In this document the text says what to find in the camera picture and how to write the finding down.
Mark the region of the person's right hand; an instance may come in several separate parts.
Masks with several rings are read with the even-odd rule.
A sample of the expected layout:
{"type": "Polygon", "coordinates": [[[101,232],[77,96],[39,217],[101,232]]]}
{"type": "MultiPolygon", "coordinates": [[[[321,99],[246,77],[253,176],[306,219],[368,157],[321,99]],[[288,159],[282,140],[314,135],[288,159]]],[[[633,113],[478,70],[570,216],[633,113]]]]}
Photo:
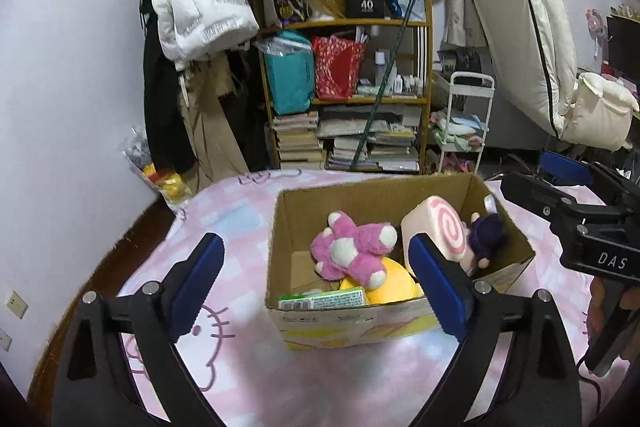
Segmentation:
{"type": "MultiPolygon", "coordinates": [[[[590,285],[591,300],[587,313],[587,332],[590,339],[602,332],[605,324],[604,299],[606,289],[604,280],[595,277],[590,285]]],[[[640,307],[640,289],[633,287],[625,291],[620,297],[620,307],[626,311],[636,311],[640,307]]]]}

